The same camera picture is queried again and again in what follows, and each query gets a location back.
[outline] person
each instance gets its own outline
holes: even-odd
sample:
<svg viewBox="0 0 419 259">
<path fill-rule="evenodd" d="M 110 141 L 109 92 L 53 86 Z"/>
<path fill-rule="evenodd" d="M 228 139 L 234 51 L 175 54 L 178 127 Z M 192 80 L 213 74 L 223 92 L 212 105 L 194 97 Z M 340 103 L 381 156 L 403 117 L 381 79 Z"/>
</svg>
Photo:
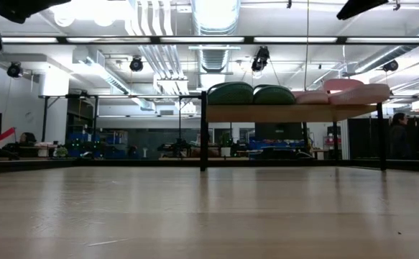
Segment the person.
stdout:
<svg viewBox="0 0 419 259">
<path fill-rule="evenodd" d="M 393 116 L 390 126 L 390 156 L 392 159 L 410 159 L 412 151 L 408 142 L 408 133 L 405 126 L 408 117 L 403 113 Z"/>
</svg>

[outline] ceiling light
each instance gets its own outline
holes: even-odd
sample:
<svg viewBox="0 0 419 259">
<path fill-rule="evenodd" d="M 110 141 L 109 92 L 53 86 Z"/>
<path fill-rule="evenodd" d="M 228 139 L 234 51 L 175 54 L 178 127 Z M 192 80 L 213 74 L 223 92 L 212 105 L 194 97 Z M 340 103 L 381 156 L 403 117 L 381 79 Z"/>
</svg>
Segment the ceiling light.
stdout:
<svg viewBox="0 0 419 259">
<path fill-rule="evenodd" d="M 149 37 L 68 37 L 70 43 L 149 43 Z"/>
<path fill-rule="evenodd" d="M 148 99 L 178 99 L 179 96 L 177 95 L 169 95 L 169 96 L 165 96 L 165 95 L 131 95 L 129 97 L 132 98 L 148 98 Z"/>
<path fill-rule="evenodd" d="M 75 21 L 75 17 L 56 13 L 54 15 L 54 21 L 58 26 L 69 27 Z"/>
<path fill-rule="evenodd" d="M 337 41 L 337 37 L 255 37 L 254 42 L 274 42 L 274 43 L 332 43 Z"/>
<path fill-rule="evenodd" d="M 383 108 L 401 108 L 404 106 L 409 106 L 409 104 L 382 104 Z"/>
<path fill-rule="evenodd" d="M 125 118 L 126 115 L 99 115 L 98 118 Z"/>
<path fill-rule="evenodd" d="M 241 47 L 235 46 L 189 46 L 189 50 L 240 50 Z"/>
<path fill-rule="evenodd" d="M 161 42 L 243 42 L 244 37 L 162 37 Z"/>
<path fill-rule="evenodd" d="M 123 95 L 123 96 L 106 95 L 106 96 L 98 96 L 98 97 L 102 98 L 102 99 L 126 99 L 126 98 L 129 98 L 129 96 L 127 96 L 127 95 Z"/>
<path fill-rule="evenodd" d="M 3 43 L 57 43 L 55 37 L 3 37 Z"/>
<path fill-rule="evenodd" d="M 419 43 L 419 37 L 350 37 L 347 43 Z"/>
<path fill-rule="evenodd" d="M 109 19 L 108 17 L 102 17 L 102 18 L 96 18 L 94 19 L 94 22 L 102 27 L 108 27 L 114 23 L 114 20 Z"/>
</svg>

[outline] black camera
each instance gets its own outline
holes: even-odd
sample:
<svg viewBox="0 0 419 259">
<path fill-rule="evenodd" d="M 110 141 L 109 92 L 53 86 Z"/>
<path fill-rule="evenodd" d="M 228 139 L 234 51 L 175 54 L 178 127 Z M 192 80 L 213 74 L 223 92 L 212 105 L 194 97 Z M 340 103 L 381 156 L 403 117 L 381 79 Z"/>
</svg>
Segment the black camera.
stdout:
<svg viewBox="0 0 419 259">
<path fill-rule="evenodd" d="M 144 68 L 144 64 L 142 63 L 142 59 L 139 56 L 133 57 L 131 64 L 129 64 L 129 68 L 133 72 L 140 72 Z"/>
</svg>

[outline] fluorescent light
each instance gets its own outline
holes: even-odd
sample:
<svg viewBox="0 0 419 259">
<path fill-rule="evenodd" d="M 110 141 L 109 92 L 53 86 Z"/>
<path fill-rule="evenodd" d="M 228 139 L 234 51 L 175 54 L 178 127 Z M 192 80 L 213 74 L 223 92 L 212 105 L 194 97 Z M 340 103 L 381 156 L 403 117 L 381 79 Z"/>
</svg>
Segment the fluorescent light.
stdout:
<svg viewBox="0 0 419 259">
<path fill-rule="evenodd" d="M 244 37 L 162 37 L 161 42 L 243 42 Z"/>
<path fill-rule="evenodd" d="M 117 95 L 106 95 L 106 96 L 98 96 L 102 99 L 126 99 L 129 98 L 129 96 L 123 95 L 123 96 L 117 96 Z"/>
<path fill-rule="evenodd" d="M 189 50 L 240 50 L 241 47 L 234 46 L 189 46 Z"/>
<path fill-rule="evenodd" d="M 158 115 L 158 117 L 178 118 L 179 115 Z M 181 118 L 201 118 L 201 115 L 180 115 Z"/>
<path fill-rule="evenodd" d="M 149 37 L 68 37 L 70 43 L 149 43 Z"/>
<path fill-rule="evenodd" d="M 179 115 L 99 115 L 98 118 L 178 118 Z M 201 118 L 201 115 L 181 115 L 181 118 Z"/>
<path fill-rule="evenodd" d="M 169 95 L 169 96 L 165 96 L 165 95 L 131 95 L 129 97 L 132 98 L 150 98 L 150 99 L 177 99 L 179 98 L 179 96 L 174 96 L 174 95 Z"/>
<path fill-rule="evenodd" d="M 125 118 L 126 115 L 99 115 L 98 118 Z"/>
<path fill-rule="evenodd" d="M 55 37 L 3 37 L 3 43 L 57 43 Z"/>
<path fill-rule="evenodd" d="M 332 43 L 337 37 L 308 37 L 310 43 Z M 254 42 L 306 43 L 307 37 L 255 37 Z"/>
<path fill-rule="evenodd" d="M 350 37 L 347 43 L 419 43 L 419 37 Z"/>
</svg>

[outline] metal pole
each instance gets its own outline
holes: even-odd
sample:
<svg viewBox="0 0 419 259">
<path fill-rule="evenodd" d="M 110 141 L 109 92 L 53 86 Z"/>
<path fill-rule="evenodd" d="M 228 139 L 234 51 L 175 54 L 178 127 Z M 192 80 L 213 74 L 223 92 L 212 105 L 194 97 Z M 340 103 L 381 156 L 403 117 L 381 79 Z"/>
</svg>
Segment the metal pole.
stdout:
<svg viewBox="0 0 419 259">
<path fill-rule="evenodd" d="M 337 127 L 337 122 L 332 124 L 333 131 L 333 155 L 336 161 L 336 165 L 339 163 L 339 129 Z"/>
<path fill-rule="evenodd" d="M 206 121 L 206 104 L 207 104 L 207 95 L 206 91 L 201 92 L 201 151 L 200 151 L 200 171 L 206 171 L 208 166 L 208 141 L 209 141 L 209 133 L 208 133 L 208 123 Z"/>
<path fill-rule="evenodd" d="M 308 127 L 307 127 L 307 123 L 306 122 L 302 122 L 302 127 L 303 127 L 303 141 L 304 141 L 304 145 L 305 145 L 305 150 L 308 150 Z"/>
<path fill-rule="evenodd" d="M 45 141 L 46 138 L 46 119 L 48 115 L 48 100 L 50 97 L 45 97 L 45 110 L 43 111 L 43 133 L 42 133 L 42 142 Z"/>
<path fill-rule="evenodd" d="M 380 156 L 380 170 L 387 170 L 387 151 L 385 143 L 385 124 L 383 121 L 382 103 L 377 104 L 377 121 L 379 129 L 379 156 Z"/>
<path fill-rule="evenodd" d="M 179 140 L 182 139 L 182 98 L 179 96 Z"/>
<path fill-rule="evenodd" d="M 97 128 L 97 116 L 98 116 L 98 108 L 99 108 L 99 98 L 96 96 L 96 103 L 94 105 L 94 118 L 93 118 L 93 139 L 92 141 L 96 141 L 96 128 Z"/>
</svg>

